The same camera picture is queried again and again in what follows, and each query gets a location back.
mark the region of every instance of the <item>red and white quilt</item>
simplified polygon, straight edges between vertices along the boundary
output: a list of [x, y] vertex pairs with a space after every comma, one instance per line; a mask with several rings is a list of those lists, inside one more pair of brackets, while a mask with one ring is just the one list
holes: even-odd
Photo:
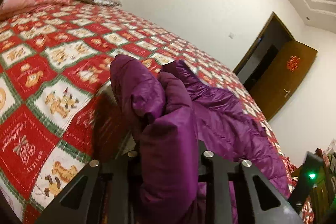
[[108, 158], [100, 154], [107, 143], [117, 149], [124, 134], [114, 132], [127, 132], [107, 100], [109, 66], [121, 53], [154, 75], [182, 59], [208, 85], [229, 89], [287, 168], [261, 110], [223, 64], [129, 12], [72, 1], [0, 23], [0, 189], [24, 223], [33, 223], [93, 155]]

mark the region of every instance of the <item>wooden door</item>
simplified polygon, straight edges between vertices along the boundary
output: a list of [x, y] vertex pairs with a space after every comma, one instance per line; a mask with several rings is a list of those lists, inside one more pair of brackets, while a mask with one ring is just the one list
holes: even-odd
[[269, 121], [305, 78], [317, 51], [297, 41], [287, 42], [250, 94]]

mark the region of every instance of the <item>purple jacket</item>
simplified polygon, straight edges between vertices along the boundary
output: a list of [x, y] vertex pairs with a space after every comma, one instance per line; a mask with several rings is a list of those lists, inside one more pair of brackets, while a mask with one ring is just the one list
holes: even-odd
[[[224, 159], [251, 160], [289, 195], [284, 164], [265, 130], [229, 90], [204, 85], [181, 60], [164, 65], [156, 79], [138, 60], [117, 55], [110, 74], [117, 103], [140, 143], [141, 224], [202, 222], [198, 139]], [[231, 202], [237, 222], [234, 195]]]

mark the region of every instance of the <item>doorway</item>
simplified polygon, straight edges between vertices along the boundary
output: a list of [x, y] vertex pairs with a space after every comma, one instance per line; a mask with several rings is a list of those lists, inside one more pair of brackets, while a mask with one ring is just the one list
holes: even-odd
[[273, 12], [234, 73], [269, 121], [300, 85], [316, 55], [315, 49], [295, 41]]
[[242, 66], [234, 73], [249, 92], [264, 74], [279, 50], [286, 42], [295, 40], [275, 13], [272, 13], [265, 27], [244, 57]]

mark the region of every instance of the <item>quilt square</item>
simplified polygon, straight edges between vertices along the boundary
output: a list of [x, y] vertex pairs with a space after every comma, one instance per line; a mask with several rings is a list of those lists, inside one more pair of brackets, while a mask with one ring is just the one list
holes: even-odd
[[74, 115], [91, 98], [90, 93], [74, 86], [65, 76], [58, 75], [44, 82], [38, 92], [27, 99], [26, 105], [50, 132], [61, 137]]
[[93, 23], [93, 24], [90, 24], [90, 25], [87, 25], [85, 26], [85, 28], [87, 30], [90, 30], [96, 34], [106, 34], [106, 33], [110, 33], [111, 30], [101, 24], [98, 24], [98, 23]]
[[133, 35], [131, 35], [129, 32], [126, 31], [118, 31], [117, 32], [118, 35], [122, 36], [123, 38], [127, 39], [130, 42], [136, 42], [139, 41], [139, 39]]
[[[94, 146], [95, 157], [107, 161], [118, 152], [120, 143], [129, 132], [128, 124], [116, 102], [105, 92], [88, 106], [74, 117], [62, 139], [85, 153]], [[88, 140], [93, 140], [90, 146], [86, 143]]]
[[5, 73], [0, 75], [0, 125], [21, 105], [22, 100]]
[[146, 49], [139, 47], [133, 43], [129, 43], [123, 46], [123, 48], [127, 51], [130, 51], [131, 53], [134, 53], [138, 56], [142, 56], [142, 57], [147, 57], [151, 54], [150, 51], [147, 51]]
[[154, 40], [156, 43], [162, 44], [162, 45], [166, 45], [167, 43], [164, 42], [162, 39], [159, 39], [158, 37], [151, 37], [152, 40]]
[[60, 140], [45, 161], [31, 193], [37, 207], [46, 208], [89, 160], [88, 155]]
[[170, 52], [168, 52], [168, 51], [166, 51], [166, 50], [163, 50], [163, 49], [158, 49], [158, 50], [156, 51], [156, 53], [165, 55], [165, 56], [170, 57], [170, 58], [172, 58], [172, 59], [176, 59], [176, 55], [174, 55], [174, 54], [172, 54], [172, 53], [170, 53]]
[[7, 31], [10, 28], [11, 28], [11, 26], [8, 24], [7, 21], [4, 21], [4, 22], [0, 23], [0, 33], [3, 33], [4, 31]]
[[69, 22], [65, 22], [65, 23], [62, 23], [60, 25], [57, 25], [57, 28], [60, 29], [60, 30], [71, 30], [71, 29], [78, 28], [78, 26], [74, 25], [72, 23], [69, 23]]
[[110, 64], [113, 58], [102, 54], [85, 59], [77, 65], [64, 70], [65, 75], [77, 87], [96, 94], [110, 78]]
[[15, 187], [9, 182], [6, 175], [0, 170], [0, 191], [2, 192], [5, 200], [12, 208], [13, 212], [23, 220], [23, 212], [26, 207], [26, 200], [19, 194]]
[[168, 47], [175, 51], [182, 51], [184, 49], [184, 46], [181, 46], [181, 44], [175, 42], [170, 43]]
[[156, 62], [159, 65], [165, 65], [165, 64], [168, 64], [168, 63], [171, 63], [171, 62], [174, 61], [174, 59], [172, 59], [171, 57], [163, 55], [163, 54], [160, 54], [160, 53], [154, 53], [154, 54], [152, 54], [151, 58], [155, 59]]
[[0, 134], [0, 167], [20, 195], [28, 199], [36, 176], [58, 143], [30, 110], [21, 106]]
[[128, 31], [131, 35], [134, 35], [135, 37], [137, 37], [138, 39], [144, 39], [146, 36], [144, 36], [143, 34], [140, 34], [138, 31], [136, 30], [129, 30]]
[[97, 98], [98, 96], [92, 98], [92, 100], [75, 115], [62, 137], [62, 140], [88, 156], [93, 155], [93, 128], [96, 119]]
[[108, 53], [108, 55], [112, 56], [112, 57], [116, 57], [117, 54], [126, 54], [126, 55], [129, 55], [131, 57], [134, 57], [135, 59], [139, 60], [141, 57], [140, 56], [137, 56], [133, 53], [130, 53], [129, 51], [126, 51], [122, 48], [118, 48], [118, 49], [115, 49], [111, 52]]
[[106, 39], [109, 43], [113, 43], [117, 46], [123, 45], [128, 43], [128, 40], [122, 38], [121, 36], [119, 36], [116, 33], [112, 33], [112, 34], [106, 34], [102, 36], [104, 39]]
[[53, 47], [59, 44], [57, 40], [49, 38], [48, 35], [38, 35], [33, 39], [26, 40], [26, 44], [29, 44], [38, 53], [44, 51], [46, 47]]
[[5, 69], [8, 69], [14, 64], [34, 54], [35, 51], [27, 44], [20, 44], [0, 54], [0, 63]]
[[124, 24], [122, 24], [122, 26], [123, 26], [125, 29], [131, 29], [131, 30], [135, 30], [135, 29], [138, 28], [137, 25], [136, 25], [136, 23], [134, 23], [134, 22], [131, 22], [131, 23], [124, 23]]
[[68, 30], [67, 32], [78, 38], [87, 38], [95, 35], [93, 32], [90, 32], [89, 30], [86, 30], [84, 28], [72, 29]]
[[64, 20], [66, 22], [74, 21], [79, 19], [77, 17], [77, 14], [69, 14], [68, 16], [60, 17], [61, 20]]
[[13, 31], [11, 31], [11, 30], [7, 30], [7, 31], [5, 31], [5, 32], [2, 32], [1, 34], [0, 34], [0, 42], [1, 41], [4, 41], [4, 40], [6, 40], [6, 39], [9, 39], [11, 36], [13, 36], [14, 35], [14, 33], [13, 33]]
[[42, 54], [47, 57], [54, 70], [61, 72], [64, 68], [73, 66], [80, 60], [91, 57], [97, 53], [98, 51], [86, 45], [84, 41], [79, 40], [76, 42], [62, 43], [53, 48], [46, 48]]
[[77, 18], [92, 18], [92, 16], [87, 14], [76, 14], [74, 18], [71, 16], [71, 20], [75, 20]]
[[6, 39], [2, 42], [0, 42], [0, 52], [4, 52], [8, 50], [9, 48], [21, 44], [22, 40], [17, 36], [11, 36], [9, 39]]
[[161, 70], [161, 66], [157, 64], [157, 62], [154, 59], [145, 59], [141, 61], [141, 63], [145, 65], [146, 68], [154, 75], [157, 75]]
[[136, 45], [144, 48], [144, 49], [147, 49], [149, 51], [155, 51], [157, 49], [156, 46], [154, 46], [153, 44], [150, 44], [146, 41], [140, 41], [140, 42], [137, 42]]
[[140, 30], [138, 30], [138, 32], [141, 33], [141, 34], [143, 34], [143, 35], [145, 35], [146, 37], [151, 37], [151, 36], [157, 34], [153, 30], [148, 29], [148, 28], [140, 29]]
[[160, 47], [163, 46], [162, 44], [157, 43], [153, 39], [150, 39], [150, 38], [145, 38], [143, 41], [148, 42], [149, 44], [151, 44], [151, 45], [153, 45], [153, 46], [155, 46], [157, 48], [160, 48]]
[[179, 56], [180, 55], [179, 52], [176, 52], [175, 50], [173, 50], [172, 48], [169, 48], [169, 47], [163, 47], [163, 50], [173, 54], [174, 56]]
[[70, 13], [65, 12], [65, 11], [56, 12], [56, 13], [52, 14], [53, 17], [64, 17], [64, 16], [68, 16], [68, 15], [70, 15]]
[[45, 20], [44, 21], [46, 24], [51, 24], [51, 25], [60, 25], [64, 23], [64, 20], [61, 20], [60, 18], [54, 18], [52, 20]]
[[23, 31], [20, 33], [20, 37], [27, 40], [27, 39], [33, 39], [34, 37], [38, 35], [47, 35], [50, 33], [55, 32], [57, 29], [53, 25], [46, 25], [42, 26], [40, 28], [33, 27], [29, 31]]
[[61, 7], [59, 10], [64, 11], [64, 12], [70, 12], [73, 11], [76, 8], [74, 5], [66, 6], [66, 7]]
[[9, 24], [11, 27], [15, 27], [16, 25], [20, 24], [26, 24], [27, 22], [38, 22], [39, 18], [36, 16], [29, 16], [30, 14], [21, 14], [21, 15], [16, 15], [14, 17], [11, 17], [8, 19]]
[[88, 45], [90, 45], [92, 48], [100, 51], [100, 52], [108, 52], [112, 49], [115, 49], [117, 46], [107, 42], [105, 39], [103, 39], [100, 36], [92, 37], [92, 38], [85, 38], [83, 39]]
[[14, 65], [7, 71], [16, 91], [23, 100], [37, 92], [41, 84], [50, 81], [57, 73], [50, 69], [46, 59], [41, 56], [31, 56]]
[[90, 24], [92, 23], [92, 21], [86, 19], [86, 18], [79, 18], [77, 20], [73, 20], [71, 21], [73, 24], [76, 24], [76, 25], [79, 25], [79, 26], [84, 26], [84, 25], [87, 25], [87, 24]]
[[213, 86], [214, 85], [214, 81], [212, 79], [210, 79], [209, 76], [204, 74], [204, 71], [199, 70], [197, 73], [198, 78], [203, 81], [203, 83], [205, 83], [206, 85], [210, 85]]
[[56, 42], [52, 44], [52, 46], [59, 45], [63, 42], [71, 42], [78, 40], [78, 38], [66, 33], [66, 32], [54, 32], [48, 35], [48, 37]]

